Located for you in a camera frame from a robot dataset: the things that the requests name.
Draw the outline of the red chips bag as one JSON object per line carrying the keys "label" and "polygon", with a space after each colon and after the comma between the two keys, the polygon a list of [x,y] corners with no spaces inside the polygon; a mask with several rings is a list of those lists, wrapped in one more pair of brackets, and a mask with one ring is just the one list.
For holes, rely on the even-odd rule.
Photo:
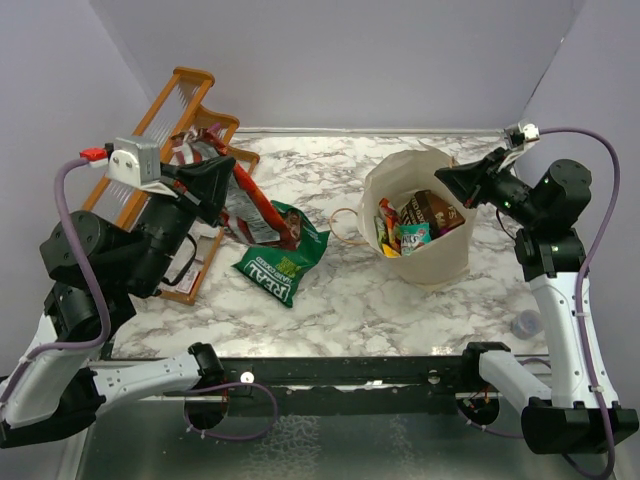
{"label": "red chips bag", "polygon": [[[173,135],[171,147],[171,164],[180,166],[235,153],[218,137],[213,127],[191,127]],[[290,251],[298,246],[300,233],[287,224],[284,215],[276,210],[239,163],[236,163],[229,178],[221,219],[225,231],[244,244]]]}

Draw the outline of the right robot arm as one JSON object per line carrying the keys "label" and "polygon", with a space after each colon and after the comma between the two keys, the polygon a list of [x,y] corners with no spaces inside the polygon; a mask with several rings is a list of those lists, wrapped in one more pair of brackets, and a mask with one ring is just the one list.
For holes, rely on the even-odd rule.
{"label": "right robot arm", "polygon": [[464,206],[488,203],[519,224],[514,251],[542,317],[552,380],[542,383],[498,342],[468,344],[459,378],[506,398],[533,453],[603,453],[633,435],[639,419],[609,381],[588,317],[589,283],[578,277],[586,254],[574,225],[591,199],[591,173],[560,159],[529,186],[501,166],[505,155],[498,148],[435,176]]}

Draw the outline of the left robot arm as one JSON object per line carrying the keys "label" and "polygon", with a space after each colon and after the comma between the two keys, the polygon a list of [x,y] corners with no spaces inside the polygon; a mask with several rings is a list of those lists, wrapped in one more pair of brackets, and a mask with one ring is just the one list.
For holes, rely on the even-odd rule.
{"label": "left robot arm", "polygon": [[223,366],[212,346],[200,342],[177,357],[112,373],[88,362],[135,315],[134,298],[159,295],[192,225],[217,223],[235,164],[219,156],[162,165],[169,193],[151,194],[128,230],[91,211],[70,211],[64,181],[56,179],[60,220],[40,247],[53,286],[29,348],[1,383],[3,447],[71,437],[126,401],[218,388]]}

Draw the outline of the green chips bag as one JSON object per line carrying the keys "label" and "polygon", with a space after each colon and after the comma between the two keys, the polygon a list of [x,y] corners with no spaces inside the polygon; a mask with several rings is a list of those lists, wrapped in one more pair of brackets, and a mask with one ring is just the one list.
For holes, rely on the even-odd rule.
{"label": "green chips bag", "polygon": [[304,275],[322,259],[330,236],[329,230],[318,231],[298,208],[273,200],[272,205],[298,234],[293,250],[270,246],[251,246],[233,268],[271,294],[287,308],[293,307]]}

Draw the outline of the teal snack packet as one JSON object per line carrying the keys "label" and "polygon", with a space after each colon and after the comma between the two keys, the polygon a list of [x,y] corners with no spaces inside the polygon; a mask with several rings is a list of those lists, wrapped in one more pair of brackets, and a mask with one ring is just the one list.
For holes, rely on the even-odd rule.
{"label": "teal snack packet", "polygon": [[401,225],[400,233],[402,256],[408,256],[416,249],[431,242],[429,223]]}

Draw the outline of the white paper bag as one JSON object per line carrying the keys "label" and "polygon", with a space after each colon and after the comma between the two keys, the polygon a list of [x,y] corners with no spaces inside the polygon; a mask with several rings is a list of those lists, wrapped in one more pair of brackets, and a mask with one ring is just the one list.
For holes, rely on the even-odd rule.
{"label": "white paper bag", "polygon": [[358,243],[407,282],[436,289],[469,271],[477,210],[436,177],[457,165],[434,147],[404,150],[385,157],[364,179],[353,211]]}

